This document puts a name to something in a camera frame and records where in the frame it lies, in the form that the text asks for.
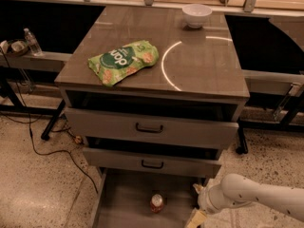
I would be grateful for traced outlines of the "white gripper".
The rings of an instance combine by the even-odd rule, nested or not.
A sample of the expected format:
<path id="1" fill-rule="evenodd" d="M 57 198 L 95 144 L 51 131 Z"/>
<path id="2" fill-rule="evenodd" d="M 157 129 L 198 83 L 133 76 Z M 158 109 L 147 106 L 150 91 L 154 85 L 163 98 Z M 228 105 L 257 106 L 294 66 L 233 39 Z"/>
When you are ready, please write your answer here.
<path id="1" fill-rule="evenodd" d="M 219 184 L 203 187 L 201 184 L 194 183 L 193 187 L 196 193 L 199 194 L 198 204 L 200 210 L 194 209 L 192 211 L 184 228 L 198 228 L 206 221 L 206 214 L 213 215 L 219 213 L 228 204 L 228 199 L 224 197 Z"/>

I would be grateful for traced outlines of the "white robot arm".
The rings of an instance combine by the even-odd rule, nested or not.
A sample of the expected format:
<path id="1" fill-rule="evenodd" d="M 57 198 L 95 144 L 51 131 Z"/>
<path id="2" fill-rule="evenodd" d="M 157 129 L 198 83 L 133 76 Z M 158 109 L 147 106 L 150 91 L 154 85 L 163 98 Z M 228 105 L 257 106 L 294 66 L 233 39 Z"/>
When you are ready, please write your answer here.
<path id="1" fill-rule="evenodd" d="M 236 209 L 253 202 L 304 221 L 304 189 L 263 184 L 239 174 L 226 175 L 217 185 L 194 184 L 199 209 L 194 208 L 184 228 L 198 228 L 223 209 Z"/>

